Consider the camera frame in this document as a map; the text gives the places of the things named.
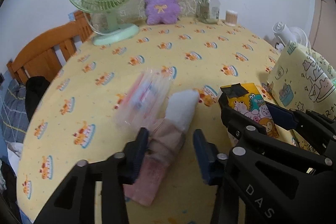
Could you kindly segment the yellow cartoon tissue pack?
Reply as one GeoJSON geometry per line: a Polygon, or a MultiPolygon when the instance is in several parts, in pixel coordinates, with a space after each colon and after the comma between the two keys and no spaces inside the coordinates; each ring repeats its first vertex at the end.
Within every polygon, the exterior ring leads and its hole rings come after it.
{"type": "Polygon", "coordinates": [[[253,83],[222,86],[218,102],[248,117],[263,126],[266,134],[273,138],[280,135],[264,98],[253,83]]]}

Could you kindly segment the pink white sock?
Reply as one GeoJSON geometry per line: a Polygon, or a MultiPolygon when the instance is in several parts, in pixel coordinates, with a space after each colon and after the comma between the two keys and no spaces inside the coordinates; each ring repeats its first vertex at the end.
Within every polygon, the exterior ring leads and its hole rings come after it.
{"type": "Polygon", "coordinates": [[[199,93],[184,90],[170,96],[165,117],[149,127],[149,143],[139,176],[132,185],[125,185],[125,195],[131,200],[150,206],[186,140],[186,133],[195,114],[199,93]]]}

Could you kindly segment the black chair back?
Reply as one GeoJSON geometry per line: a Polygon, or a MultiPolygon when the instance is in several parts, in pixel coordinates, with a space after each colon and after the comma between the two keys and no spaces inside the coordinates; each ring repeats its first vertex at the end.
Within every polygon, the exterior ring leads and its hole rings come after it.
{"type": "Polygon", "coordinates": [[[43,76],[30,77],[26,82],[25,109],[30,121],[50,82],[43,76]]]}

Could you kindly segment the white standing fan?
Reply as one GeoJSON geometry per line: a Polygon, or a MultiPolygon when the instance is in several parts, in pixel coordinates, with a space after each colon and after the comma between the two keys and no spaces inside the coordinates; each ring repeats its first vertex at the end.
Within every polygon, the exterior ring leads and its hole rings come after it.
{"type": "Polygon", "coordinates": [[[288,27],[284,22],[277,22],[273,28],[273,46],[278,51],[282,51],[290,42],[296,42],[307,48],[311,48],[310,41],[299,27],[288,27]]]}

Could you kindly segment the cotton swab container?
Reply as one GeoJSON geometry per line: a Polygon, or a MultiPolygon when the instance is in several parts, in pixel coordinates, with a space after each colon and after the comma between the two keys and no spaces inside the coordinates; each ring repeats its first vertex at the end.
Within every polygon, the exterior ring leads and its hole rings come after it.
{"type": "Polygon", "coordinates": [[[238,21],[238,13],[236,11],[227,10],[224,23],[228,26],[234,27],[237,25],[237,21],[238,21]]]}

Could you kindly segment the purple plush bunny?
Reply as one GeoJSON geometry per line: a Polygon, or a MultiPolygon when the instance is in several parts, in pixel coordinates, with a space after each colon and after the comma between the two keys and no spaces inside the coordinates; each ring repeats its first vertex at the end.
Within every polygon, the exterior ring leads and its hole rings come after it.
{"type": "Polygon", "coordinates": [[[148,25],[176,24],[181,13],[178,0],[144,0],[148,25]]]}

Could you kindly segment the glass jar black lid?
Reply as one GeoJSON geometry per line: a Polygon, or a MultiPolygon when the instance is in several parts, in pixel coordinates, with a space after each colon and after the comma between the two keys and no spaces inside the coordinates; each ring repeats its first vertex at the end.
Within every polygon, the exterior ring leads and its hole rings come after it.
{"type": "Polygon", "coordinates": [[[221,3],[219,0],[199,0],[197,6],[198,19],[206,24],[217,24],[221,3]]]}

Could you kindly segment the yellow paper-wrapped box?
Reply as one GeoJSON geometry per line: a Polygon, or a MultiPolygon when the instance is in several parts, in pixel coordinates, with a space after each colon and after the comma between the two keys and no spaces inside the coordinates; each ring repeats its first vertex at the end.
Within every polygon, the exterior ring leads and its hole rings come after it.
{"type": "Polygon", "coordinates": [[[276,104],[335,121],[335,69],[318,52],[289,42],[267,79],[276,104]]]}

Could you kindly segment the clear pink wrapped pack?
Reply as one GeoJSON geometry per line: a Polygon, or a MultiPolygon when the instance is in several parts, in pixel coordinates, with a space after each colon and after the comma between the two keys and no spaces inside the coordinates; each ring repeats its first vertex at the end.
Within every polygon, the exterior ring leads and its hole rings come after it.
{"type": "Polygon", "coordinates": [[[141,72],[117,109],[114,116],[116,124],[133,130],[151,126],[157,119],[172,82],[171,75],[160,70],[141,72]]]}

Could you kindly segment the blue plaid bedding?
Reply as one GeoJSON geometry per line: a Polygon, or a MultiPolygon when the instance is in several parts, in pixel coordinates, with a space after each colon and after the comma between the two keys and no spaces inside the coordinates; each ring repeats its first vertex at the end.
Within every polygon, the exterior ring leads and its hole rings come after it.
{"type": "Polygon", "coordinates": [[[26,87],[11,80],[1,97],[1,133],[6,142],[23,143],[29,126],[25,99],[26,87]]]}

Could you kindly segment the yellow cake-print tablecloth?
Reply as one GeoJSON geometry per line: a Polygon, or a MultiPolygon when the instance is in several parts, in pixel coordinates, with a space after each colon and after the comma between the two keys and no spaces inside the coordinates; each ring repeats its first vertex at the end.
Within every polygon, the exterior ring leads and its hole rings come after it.
{"type": "Polygon", "coordinates": [[[231,142],[217,103],[221,86],[253,83],[270,102],[296,94],[292,80],[275,80],[280,53],[243,26],[184,18],[175,25],[140,27],[134,38],[110,46],[84,43],[43,96],[18,170],[18,203],[30,220],[78,160],[104,160],[134,138],[115,116],[131,85],[148,69],[172,77],[171,93],[200,93],[191,129],[202,129],[225,152],[231,142]]]}

